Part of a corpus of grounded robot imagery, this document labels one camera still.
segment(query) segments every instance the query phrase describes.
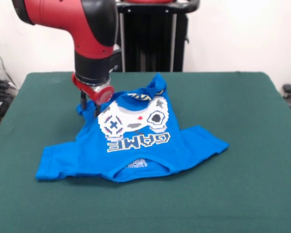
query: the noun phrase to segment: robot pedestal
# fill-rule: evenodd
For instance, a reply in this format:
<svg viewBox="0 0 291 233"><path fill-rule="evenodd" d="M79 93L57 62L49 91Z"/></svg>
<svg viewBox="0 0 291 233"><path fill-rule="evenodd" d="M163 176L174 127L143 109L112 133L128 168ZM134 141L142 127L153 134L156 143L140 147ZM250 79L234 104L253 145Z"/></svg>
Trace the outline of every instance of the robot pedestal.
<svg viewBox="0 0 291 233"><path fill-rule="evenodd" d="M117 3L123 72L182 71L187 13L199 0L127 0Z"/></svg>

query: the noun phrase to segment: green felt surface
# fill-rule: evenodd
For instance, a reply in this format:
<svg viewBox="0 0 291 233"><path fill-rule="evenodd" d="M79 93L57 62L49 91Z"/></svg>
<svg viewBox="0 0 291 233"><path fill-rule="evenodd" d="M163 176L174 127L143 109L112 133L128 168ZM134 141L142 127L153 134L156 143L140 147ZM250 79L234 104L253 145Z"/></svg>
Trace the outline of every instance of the green felt surface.
<svg viewBox="0 0 291 233"><path fill-rule="evenodd" d="M119 90L152 74L112 74ZM291 233L291 111L263 73L163 73L181 128L230 147L181 174L34 179L83 126L70 73L30 74L0 126L0 233Z"/></svg>

